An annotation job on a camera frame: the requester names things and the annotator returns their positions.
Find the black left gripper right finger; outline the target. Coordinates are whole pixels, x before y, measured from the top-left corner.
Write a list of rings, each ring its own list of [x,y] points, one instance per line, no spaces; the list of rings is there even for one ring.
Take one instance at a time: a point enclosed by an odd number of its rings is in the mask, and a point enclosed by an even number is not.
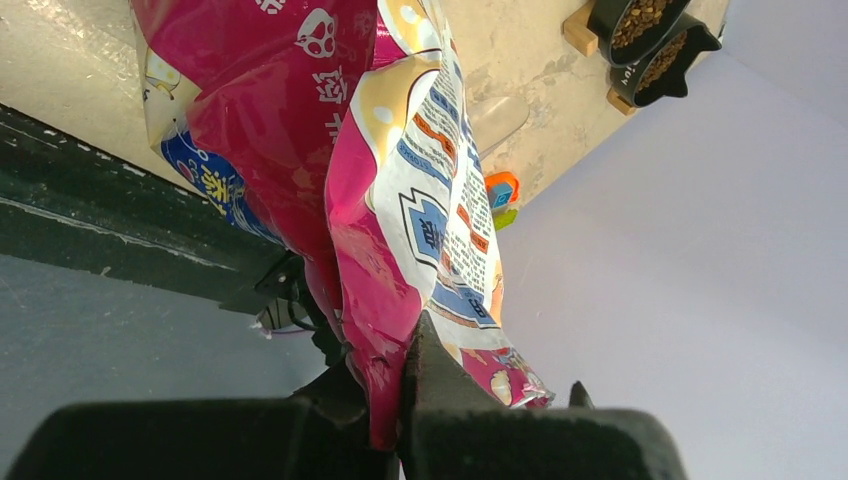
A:
[[[403,378],[398,455],[409,479],[684,479],[658,419],[595,409],[580,383],[563,409],[510,409],[485,393],[438,340],[428,313]]]

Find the pink pet food bag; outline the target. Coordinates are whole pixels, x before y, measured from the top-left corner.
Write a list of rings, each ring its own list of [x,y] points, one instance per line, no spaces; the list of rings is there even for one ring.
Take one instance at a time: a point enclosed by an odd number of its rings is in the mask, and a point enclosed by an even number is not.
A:
[[[437,1],[134,1],[152,149],[233,226],[293,251],[315,339],[399,432],[421,318],[501,404],[551,392],[501,327],[503,271]]]

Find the clear plastic scoop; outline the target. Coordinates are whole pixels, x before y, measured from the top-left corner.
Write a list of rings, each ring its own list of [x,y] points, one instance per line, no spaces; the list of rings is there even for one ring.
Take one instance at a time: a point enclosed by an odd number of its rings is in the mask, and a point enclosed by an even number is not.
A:
[[[467,113],[483,159],[526,123],[530,108],[522,98],[502,96],[474,103]]]

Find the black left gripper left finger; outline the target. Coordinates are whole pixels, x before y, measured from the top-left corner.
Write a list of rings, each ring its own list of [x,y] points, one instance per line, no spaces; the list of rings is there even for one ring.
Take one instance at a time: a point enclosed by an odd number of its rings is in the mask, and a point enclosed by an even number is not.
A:
[[[286,398],[78,403],[50,414],[8,479],[396,479],[337,364]]]

